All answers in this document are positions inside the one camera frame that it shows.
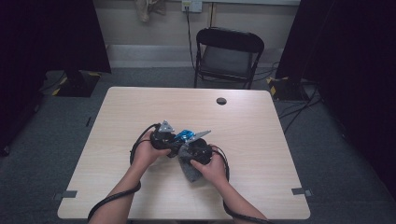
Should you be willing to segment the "black folding chair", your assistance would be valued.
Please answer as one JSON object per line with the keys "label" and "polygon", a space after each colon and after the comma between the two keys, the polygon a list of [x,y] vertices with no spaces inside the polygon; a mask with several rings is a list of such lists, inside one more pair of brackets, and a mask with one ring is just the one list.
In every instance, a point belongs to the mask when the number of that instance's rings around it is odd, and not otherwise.
{"label": "black folding chair", "polygon": [[243,83],[250,89],[264,42],[250,32],[208,27],[196,35],[194,87],[198,77],[214,77]]}

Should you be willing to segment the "grey tape strip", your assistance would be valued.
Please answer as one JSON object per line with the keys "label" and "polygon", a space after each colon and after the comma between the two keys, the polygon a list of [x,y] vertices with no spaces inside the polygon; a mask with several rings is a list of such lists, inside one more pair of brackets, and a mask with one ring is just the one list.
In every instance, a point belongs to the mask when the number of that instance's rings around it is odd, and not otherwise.
{"label": "grey tape strip", "polygon": [[291,189],[293,195],[304,195],[305,197],[313,196],[313,191],[311,189],[295,188]]}
{"label": "grey tape strip", "polygon": [[76,190],[65,190],[63,192],[55,193],[53,199],[56,201],[61,201],[64,198],[75,198],[77,196]]}

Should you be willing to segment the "white wall socket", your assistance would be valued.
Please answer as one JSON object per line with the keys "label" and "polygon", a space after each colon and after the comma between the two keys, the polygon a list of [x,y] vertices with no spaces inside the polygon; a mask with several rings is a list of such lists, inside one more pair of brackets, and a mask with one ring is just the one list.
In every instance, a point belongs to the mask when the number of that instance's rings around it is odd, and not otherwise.
{"label": "white wall socket", "polygon": [[184,12],[201,13],[203,10],[202,0],[182,0],[181,9]]}

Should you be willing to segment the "dark curtain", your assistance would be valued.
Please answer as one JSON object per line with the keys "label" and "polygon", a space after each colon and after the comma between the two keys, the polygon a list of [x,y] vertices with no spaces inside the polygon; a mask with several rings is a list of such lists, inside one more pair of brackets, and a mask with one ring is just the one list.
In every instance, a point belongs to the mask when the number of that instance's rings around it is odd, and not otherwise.
{"label": "dark curtain", "polygon": [[111,71],[93,0],[0,0],[0,156],[53,70]]}
{"label": "dark curtain", "polygon": [[276,75],[318,83],[396,200],[396,0],[300,0]]}

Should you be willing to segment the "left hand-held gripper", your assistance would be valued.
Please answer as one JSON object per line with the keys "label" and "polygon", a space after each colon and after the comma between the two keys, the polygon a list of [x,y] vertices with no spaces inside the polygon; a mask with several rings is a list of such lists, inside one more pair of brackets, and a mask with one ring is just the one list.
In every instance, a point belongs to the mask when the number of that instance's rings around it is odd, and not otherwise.
{"label": "left hand-held gripper", "polygon": [[155,125],[155,131],[150,135],[150,142],[155,149],[170,149],[169,158],[174,158],[178,154],[178,143],[175,139],[174,128],[164,120]]}

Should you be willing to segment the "black stand base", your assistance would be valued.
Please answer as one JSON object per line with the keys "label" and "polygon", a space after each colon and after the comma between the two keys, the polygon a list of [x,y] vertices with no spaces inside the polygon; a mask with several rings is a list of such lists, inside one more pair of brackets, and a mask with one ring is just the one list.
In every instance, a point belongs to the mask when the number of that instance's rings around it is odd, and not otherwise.
{"label": "black stand base", "polygon": [[66,77],[53,91],[53,96],[90,97],[101,75],[95,72],[66,70]]}
{"label": "black stand base", "polygon": [[301,82],[294,82],[288,77],[266,79],[269,92],[275,100],[279,101],[303,101],[308,96]]}

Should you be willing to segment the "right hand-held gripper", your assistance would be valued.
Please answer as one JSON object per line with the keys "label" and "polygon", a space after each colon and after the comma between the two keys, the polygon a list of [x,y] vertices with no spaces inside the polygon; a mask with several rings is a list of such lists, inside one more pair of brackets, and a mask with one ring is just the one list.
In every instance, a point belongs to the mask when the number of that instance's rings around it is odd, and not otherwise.
{"label": "right hand-held gripper", "polygon": [[209,134],[210,130],[195,133],[186,141],[184,161],[190,162],[195,160],[201,164],[208,164],[212,157],[212,147],[205,141],[204,136]]}

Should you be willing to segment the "blue toy car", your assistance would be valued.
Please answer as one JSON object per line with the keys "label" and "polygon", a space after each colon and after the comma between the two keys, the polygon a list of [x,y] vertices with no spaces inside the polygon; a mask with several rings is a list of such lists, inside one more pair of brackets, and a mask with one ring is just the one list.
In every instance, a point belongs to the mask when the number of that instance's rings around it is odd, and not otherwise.
{"label": "blue toy car", "polygon": [[175,140],[177,143],[182,143],[182,144],[184,144],[184,143],[189,143],[189,142],[191,142],[191,141],[194,139],[194,137],[195,137],[195,133],[194,133],[193,131],[190,131],[190,130],[183,130],[183,131],[181,131],[180,133],[178,133],[178,134],[175,136],[174,140]]}

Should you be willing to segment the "person's right hand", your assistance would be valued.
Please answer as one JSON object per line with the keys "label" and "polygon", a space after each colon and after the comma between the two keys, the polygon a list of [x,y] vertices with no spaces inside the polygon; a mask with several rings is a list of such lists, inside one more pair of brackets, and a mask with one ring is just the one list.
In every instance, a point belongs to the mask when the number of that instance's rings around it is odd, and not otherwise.
{"label": "person's right hand", "polygon": [[198,161],[191,160],[191,165],[215,188],[220,189],[229,184],[226,177],[225,162],[219,154],[219,148],[214,145],[211,145],[211,147],[213,152],[210,163],[201,164]]}

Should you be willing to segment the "person's left hand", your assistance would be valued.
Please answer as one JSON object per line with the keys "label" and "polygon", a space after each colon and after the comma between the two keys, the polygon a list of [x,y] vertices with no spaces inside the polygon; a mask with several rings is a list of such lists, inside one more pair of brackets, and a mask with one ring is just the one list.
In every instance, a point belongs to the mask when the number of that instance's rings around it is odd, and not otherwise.
{"label": "person's left hand", "polygon": [[145,172],[152,163],[162,156],[167,156],[171,150],[156,149],[152,146],[150,139],[145,137],[140,140],[137,144],[137,148],[134,151],[134,159],[132,162],[132,168]]}

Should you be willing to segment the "beige hanging cloth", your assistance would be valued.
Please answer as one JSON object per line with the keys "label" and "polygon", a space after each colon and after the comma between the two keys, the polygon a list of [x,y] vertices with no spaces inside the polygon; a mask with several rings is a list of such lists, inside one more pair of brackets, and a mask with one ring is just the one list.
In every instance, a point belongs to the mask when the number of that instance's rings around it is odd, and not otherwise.
{"label": "beige hanging cloth", "polygon": [[149,21],[150,13],[166,14],[165,0],[134,0],[138,18],[142,22]]}

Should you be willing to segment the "grey terry cloth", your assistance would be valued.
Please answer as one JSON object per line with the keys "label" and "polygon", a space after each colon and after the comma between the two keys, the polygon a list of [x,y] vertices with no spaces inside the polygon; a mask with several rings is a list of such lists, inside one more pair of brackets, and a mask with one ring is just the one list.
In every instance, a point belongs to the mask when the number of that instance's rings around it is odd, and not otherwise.
{"label": "grey terry cloth", "polygon": [[199,180],[203,175],[191,165],[191,160],[195,160],[196,156],[187,147],[181,147],[178,152],[178,162],[181,170],[188,181],[195,182]]}

